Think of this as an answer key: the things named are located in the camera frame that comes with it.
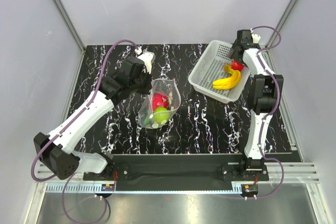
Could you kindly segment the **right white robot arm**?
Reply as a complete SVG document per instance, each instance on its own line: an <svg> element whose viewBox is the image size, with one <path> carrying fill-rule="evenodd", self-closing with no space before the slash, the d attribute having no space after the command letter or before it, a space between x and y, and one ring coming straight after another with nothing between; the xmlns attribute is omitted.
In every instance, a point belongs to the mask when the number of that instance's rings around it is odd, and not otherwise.
<svg viewBox="0 0 336 224"><path fill-rule="evenodd" d="M268 126L279 107L282 94L283 76L271 70L261 52L262 48L251 29L237 31L229 57L248 68L253 77L247 99L251 123L238 167L239 176L244 180L250 180L264 170Z"/></svg>

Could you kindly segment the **green apple toy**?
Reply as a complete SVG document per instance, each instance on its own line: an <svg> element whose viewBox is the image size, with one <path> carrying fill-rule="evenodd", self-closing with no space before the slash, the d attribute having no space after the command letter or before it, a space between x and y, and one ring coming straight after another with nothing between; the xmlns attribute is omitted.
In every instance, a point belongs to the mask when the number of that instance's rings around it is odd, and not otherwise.
<svg viewBox="0 0 336 224"><path fill-rule="evenodd" d="M153 112L153 122L163 125L170 118L170 112L165 107L159 106Z"/></svg>

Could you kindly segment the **red apple toy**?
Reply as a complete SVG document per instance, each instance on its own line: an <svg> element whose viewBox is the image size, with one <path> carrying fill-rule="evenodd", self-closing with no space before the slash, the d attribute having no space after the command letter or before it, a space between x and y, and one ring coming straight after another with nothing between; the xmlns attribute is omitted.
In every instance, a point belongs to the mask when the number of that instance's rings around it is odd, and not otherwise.
<svg viewBox="0 0 336 224"><path fill-rule="evenodd" d="M232 62L231 62L231 67L232 67L232 69L234 69L234 70L242 71L242 70L244 69L245 66L244 66L243 64L237 62L237 61L232 61Z"/></svg>

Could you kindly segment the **red dragon fruit toy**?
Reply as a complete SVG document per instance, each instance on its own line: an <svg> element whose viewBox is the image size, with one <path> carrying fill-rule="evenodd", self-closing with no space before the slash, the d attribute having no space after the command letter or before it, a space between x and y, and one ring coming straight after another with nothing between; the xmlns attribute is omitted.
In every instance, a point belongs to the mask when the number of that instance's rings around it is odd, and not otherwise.
<svg viewBox="0 0 336 224"><path fill-rule="evenodd" d="M169 100L167 96L160 93L155 93L152 99L152 110L155 111L158 107L167 109L169 107Z"/></svg>

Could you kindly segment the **white plastic basket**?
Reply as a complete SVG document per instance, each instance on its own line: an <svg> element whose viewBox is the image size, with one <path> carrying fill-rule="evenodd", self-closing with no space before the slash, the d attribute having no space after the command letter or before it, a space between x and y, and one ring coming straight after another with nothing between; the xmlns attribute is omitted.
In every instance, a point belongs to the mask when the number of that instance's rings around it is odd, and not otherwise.
<svg viewBox="0 0 336 224"><path fill-rule="evenodd" d="M222 103L235 102L239 99L251 80L250 71L247 68L242 70L242 79L236 87L229 90L213 89L215 80L230 76L224 71L224 65L232 62L227 56L231 47L232 44L219 40L209 43L188 77L195 91Z"/></svg>

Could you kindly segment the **clear dotted zip top bag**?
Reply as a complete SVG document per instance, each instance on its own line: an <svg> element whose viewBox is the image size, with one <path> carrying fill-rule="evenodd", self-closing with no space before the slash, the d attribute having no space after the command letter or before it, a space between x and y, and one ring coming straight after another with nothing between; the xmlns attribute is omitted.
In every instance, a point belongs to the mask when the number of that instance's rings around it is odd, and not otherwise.
<svg viewBox="0 0 336 224"><path fill-rule="evenodd" d="M181 95L175 79L155 79L150 93L138 112L138 125L159 129L169 122L181 105Z"/></svg>

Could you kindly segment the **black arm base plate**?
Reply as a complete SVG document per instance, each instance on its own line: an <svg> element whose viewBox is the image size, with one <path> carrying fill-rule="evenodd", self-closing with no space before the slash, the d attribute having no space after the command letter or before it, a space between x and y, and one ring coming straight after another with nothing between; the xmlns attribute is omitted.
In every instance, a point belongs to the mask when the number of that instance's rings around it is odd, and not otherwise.
<svg viewBox="0 0 336 224"><path fill-rule="evenodd" d="M116 182L118 192L224 191L232 183L267 182L267 167L243 170L242 154L117 154L105 175L85 173L95 182Z"/></svg>

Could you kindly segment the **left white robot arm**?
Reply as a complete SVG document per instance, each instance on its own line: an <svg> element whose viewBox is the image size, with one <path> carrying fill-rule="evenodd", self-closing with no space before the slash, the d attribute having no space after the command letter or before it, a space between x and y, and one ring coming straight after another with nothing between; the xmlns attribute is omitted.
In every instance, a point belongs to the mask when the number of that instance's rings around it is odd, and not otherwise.
<svg viewBox="0 0 336 224"><path fill-rule="evenodd" d="M90 173L107 180L113 175L113 160L99 153L76 152L81 138L106 113L130 94L148 94L155 55L145 52L127 57L121 67L103 77L88 99L60 126L48 134L38 133L34 145L39 160L59 179L74 173Z"/></svg>

